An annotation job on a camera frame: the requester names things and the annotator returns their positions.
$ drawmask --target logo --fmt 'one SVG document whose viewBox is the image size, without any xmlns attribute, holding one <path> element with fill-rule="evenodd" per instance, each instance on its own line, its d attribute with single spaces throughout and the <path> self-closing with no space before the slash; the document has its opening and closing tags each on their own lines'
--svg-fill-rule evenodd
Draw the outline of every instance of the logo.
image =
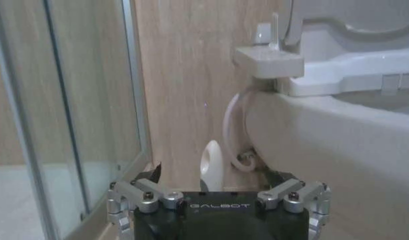
<svg viewBox="0 0 409 240">
<path fill-rule="evenodd" d="M 192 209 L 239 209 L 239 208 L 247 208 L 249 207 L 249 204 L 190 204 L 189 207 Z"/>
</svg>

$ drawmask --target toilet bowl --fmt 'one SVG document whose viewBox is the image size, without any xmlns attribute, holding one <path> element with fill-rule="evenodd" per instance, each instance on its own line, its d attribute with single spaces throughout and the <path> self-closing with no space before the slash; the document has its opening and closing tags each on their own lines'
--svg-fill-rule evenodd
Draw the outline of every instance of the toilet bowl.
<svg viewBox="0 0 409 240">
<path fill-rule="evenodd" d="M 325 181 L 345 239 L 409 240 L 409 92 L 348 94 L 256 93 L 249 140 L 271 169 Z"/>
<path fill-rule="evenodd" d="M 271 36 L 233 54 L 273 83 L 244 113 L 259 157 L 329 186 L 323 239 L 409 240 L 409 0 L 279 0 Z"/>
</svg>

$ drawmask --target white hose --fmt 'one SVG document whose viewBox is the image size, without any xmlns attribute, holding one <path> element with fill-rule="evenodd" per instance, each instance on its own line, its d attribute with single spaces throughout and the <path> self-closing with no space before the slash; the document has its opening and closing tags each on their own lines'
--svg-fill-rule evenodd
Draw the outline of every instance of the white hose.
<svg viewBox="0 0 409 240">
<path fill-rule="evenodd" d="M 243 172 L 249 172 L 255 169 L 256 166 L 256 161 L 253 158 L 249 159 L 249 165 L 243 165 L 237 159 L 236 159 L 236 155 L 233 154 L 232 148 L 230 148 L 230 144 L 229 144 L 229 120 L 230 120 L 230 114 L 234 108 L 234 105 L 237 102 L 240 102 L 244 98 L 244 96 L 252 92 L 255 90 L 255 88 L 251 86 L 248 88 L 244 89 L 244 91 L 241 91 L 240 93 L 234 94 L 234 96 L 232 97 L 229 104 L 225 108 L 224 111 L 224 117 L 222 117 L 222 144 L 224 144 L 224 149 L 228 155 L 228 159 L 232 163 L 232 165 L 237 168 L 237 170 L 243 171 Z"/>
</svg>

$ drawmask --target wooden wall panel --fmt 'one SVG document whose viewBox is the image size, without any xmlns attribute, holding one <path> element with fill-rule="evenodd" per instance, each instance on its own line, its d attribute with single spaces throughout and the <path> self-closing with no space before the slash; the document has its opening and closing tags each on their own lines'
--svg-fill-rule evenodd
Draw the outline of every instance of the wooden wall panel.
<svg viewBox="0 0 409 240">
<path fill-rule="evenodd" d="M 230 60 L 249 45 L 256 24 L 268 22 L 275 0 L 134 0 L 148 120 L 162 182 L 198 188 L 198 160 L 206 142 L 221 143 L 229 99 L 249 83 Z M 256 177 L 226 164 L 225 188 Z"/>
</svg>

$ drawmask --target screw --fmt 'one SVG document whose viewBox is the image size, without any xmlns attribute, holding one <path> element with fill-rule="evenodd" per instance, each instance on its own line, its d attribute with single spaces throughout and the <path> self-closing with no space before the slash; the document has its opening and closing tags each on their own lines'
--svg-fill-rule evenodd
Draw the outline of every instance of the screw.
<svg viewBox="0 0 409 240">
<path fill-rule="evenodd" d="M 295 191 L 288 193 L 288 200 L 291 200 L 291 201 L 299 200 L 299 194 Z"/>
<path fill-rule="evenodd" d="M 271 195 L 268 192 L 264 192 L 264 193 L 263 193 L 263 196 L 265 196 L 265 197 L 268 197 L 268 198 L 272 197 L 272 195 Z"/>
<path fill-rule="evenodd" d="M 172 193 L 168 194 L 168 197 L 174 198 L 178 195 L 178 193 L 176 191 L 173 191 Z"/>
<path fill-rule="evenodd" d="M 142 200 L 152 200 L 153 199 L 153 193 L 150 191 L 146 191 L 142 194 Z"/>
</svg>

